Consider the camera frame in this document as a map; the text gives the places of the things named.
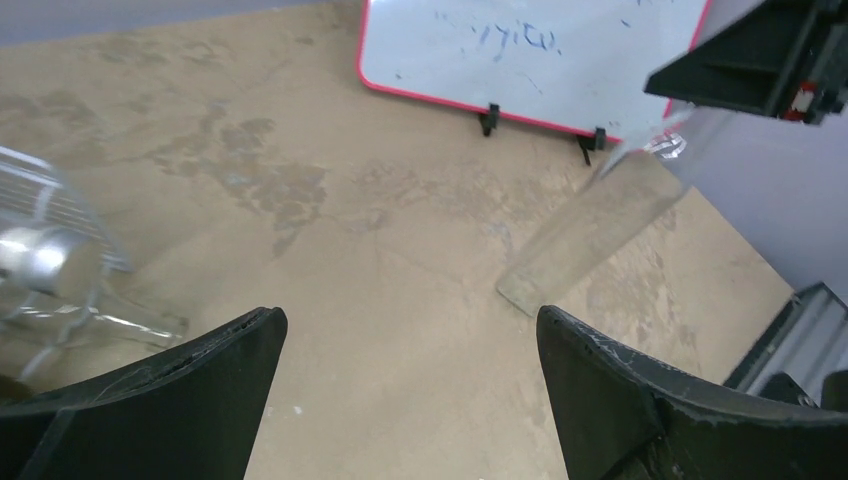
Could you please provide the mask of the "clear glass bottle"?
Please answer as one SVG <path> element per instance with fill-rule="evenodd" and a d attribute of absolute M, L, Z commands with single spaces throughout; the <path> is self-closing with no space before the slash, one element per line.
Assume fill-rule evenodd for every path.
<path fill-rule="evenodd" d="M 496 291 L 530 317 L 564 296 L 686 195 L 735 116 L 688 104 L 625 136 L 518 251 Z"/>
<path fill-rule="evenodd" d="M 123 340 L 161 351 L 183 341 L 187 330 L 187 319 L 133 303 L 108 288 L 79 302 L 1 290 L 1 353 L 15 361 L 21 378 L 73 348 Z"/>

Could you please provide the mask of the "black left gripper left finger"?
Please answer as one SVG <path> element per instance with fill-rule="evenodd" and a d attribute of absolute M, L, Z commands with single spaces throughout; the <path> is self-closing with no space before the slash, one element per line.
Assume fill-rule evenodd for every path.
<path fill-rule="evenodd" d="M 5 479 L 240 479 L 287 336 L 260 307 L 1 410 Z"/>

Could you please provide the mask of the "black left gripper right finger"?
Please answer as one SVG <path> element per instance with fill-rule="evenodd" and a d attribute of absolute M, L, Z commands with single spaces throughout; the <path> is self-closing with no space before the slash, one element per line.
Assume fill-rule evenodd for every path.
<path fill-rule="evenodd" d="M 537 345 L 571 479 L 843 479 L 847 417 L 711 383 L 555 306 Z"/>

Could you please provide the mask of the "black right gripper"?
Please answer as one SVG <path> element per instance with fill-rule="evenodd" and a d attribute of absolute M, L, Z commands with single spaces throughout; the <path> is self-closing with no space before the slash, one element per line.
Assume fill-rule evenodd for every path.
<path fill-rule="evenodd" d="M 763 1 L 652 72 L 644 91 L 819 125 L 847 103 L 847 3 Z"/>

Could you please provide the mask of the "round clear bottle silver cap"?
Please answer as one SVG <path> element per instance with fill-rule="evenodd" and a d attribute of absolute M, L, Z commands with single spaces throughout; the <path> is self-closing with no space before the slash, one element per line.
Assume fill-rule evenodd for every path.
<path fill-rule="evenodd" d="M 1 322 L 42 300 L 90 300 L 134 266 L 82 193 L 50 162 L 1 148 Z"/>

